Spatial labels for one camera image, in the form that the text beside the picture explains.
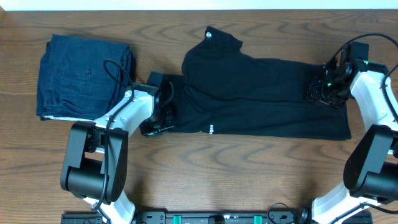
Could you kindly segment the black t-shirt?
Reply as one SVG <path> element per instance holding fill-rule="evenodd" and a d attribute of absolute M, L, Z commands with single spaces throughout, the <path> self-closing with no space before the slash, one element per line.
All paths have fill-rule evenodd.
<path fill-rule="evenodd" d="M 347 110 L 307 100 L 319 65 L 253 58 L 229 33 L 207 27 L 180 75 L 170 75 L 175 133 L 239 134 L 344 141 Z"/>

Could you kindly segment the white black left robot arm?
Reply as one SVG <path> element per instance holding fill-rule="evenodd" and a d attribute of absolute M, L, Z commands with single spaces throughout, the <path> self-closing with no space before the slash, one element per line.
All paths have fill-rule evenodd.
<path fill-rule="evenodd" d="M 65 213 L 62 223 L 134 223 L 136 207 L 124 192 L 128 142 L 135 130 L 147 138 L 171 129 L 173 83 L 151 72 L 132 83 L 124 98 L 94 121 L 77 121 L 68 138 L 60 185 L 91 205 L 88 213 Z"/>

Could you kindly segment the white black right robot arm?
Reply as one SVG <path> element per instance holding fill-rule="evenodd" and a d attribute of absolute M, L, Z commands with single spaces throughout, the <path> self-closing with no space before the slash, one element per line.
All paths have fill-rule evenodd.
<path fill-rule="evenodd" d="M 366 209 L 395 215 L 384 206 L 397 200 L 397 100 L 391 88 L 392 70 L 368 59 L 369 45 L 353 38 L 323 66 L 324 73 L 309 85 L 307 99 L 341 108 L 350 98 L 359 107 L 365 134 L 346 161 L 343 180 L 296 223 L 372 223 Z"/>

